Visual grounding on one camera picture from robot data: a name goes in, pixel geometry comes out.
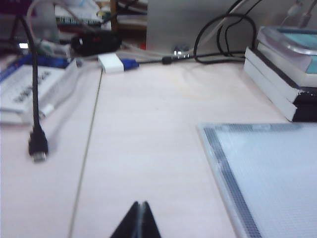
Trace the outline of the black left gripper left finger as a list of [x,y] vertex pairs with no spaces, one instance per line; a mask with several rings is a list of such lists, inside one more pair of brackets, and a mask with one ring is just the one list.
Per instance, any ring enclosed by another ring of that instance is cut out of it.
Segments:
[[138,211],[139,203],[135,201],[110,237],[133,238],[137,227]]

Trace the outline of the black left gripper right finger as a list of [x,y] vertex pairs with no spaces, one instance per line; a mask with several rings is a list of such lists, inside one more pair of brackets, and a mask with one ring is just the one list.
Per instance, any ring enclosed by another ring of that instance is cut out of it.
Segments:
[[159,229],[149,203],[147,201],[143,202],[140,209],[140,237],[159,238]]

